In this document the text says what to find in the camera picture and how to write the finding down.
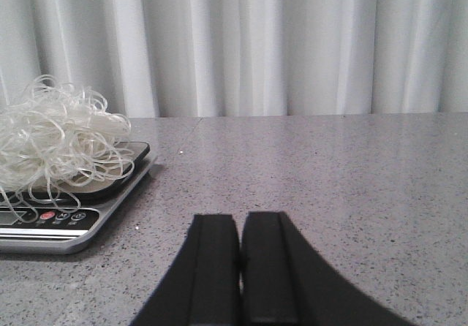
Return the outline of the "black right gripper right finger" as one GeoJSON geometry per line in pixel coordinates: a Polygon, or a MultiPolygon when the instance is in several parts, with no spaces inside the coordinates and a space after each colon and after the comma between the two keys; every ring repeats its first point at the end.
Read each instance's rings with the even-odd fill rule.
{"type": "Polygon", "coordinates": [[[408,325],[341,276],[284,212],[251,212],[241,245],[245,325],[408,325]]]}

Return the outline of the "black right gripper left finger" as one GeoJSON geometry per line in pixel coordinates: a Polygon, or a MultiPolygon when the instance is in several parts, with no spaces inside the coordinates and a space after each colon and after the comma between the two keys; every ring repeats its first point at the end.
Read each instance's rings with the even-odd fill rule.
{"type": "Polygon", "coordinates": [[[196,215],[133,325],[240,325],[238,232],[231,215],[196,215]]]}

